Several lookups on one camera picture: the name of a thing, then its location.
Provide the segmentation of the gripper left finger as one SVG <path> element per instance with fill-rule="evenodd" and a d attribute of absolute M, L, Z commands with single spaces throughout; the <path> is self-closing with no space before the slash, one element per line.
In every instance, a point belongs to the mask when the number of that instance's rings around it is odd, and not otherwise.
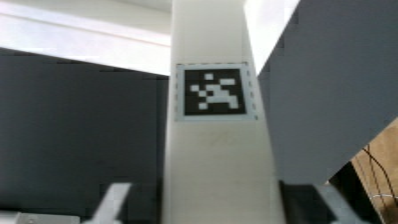
<path fill-rule="evenodd" d="M 113 182 L 86 224 L 157 224 L 159 186 Z"/>

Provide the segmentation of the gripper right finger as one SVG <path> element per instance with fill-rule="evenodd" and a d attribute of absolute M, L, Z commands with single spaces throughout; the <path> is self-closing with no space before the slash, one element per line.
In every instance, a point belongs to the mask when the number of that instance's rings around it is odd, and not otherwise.
<path fill-rule="evenodd" d="M 330 185 L 280 183 L 287 224 L 355 224 L 355 214 Z"/>

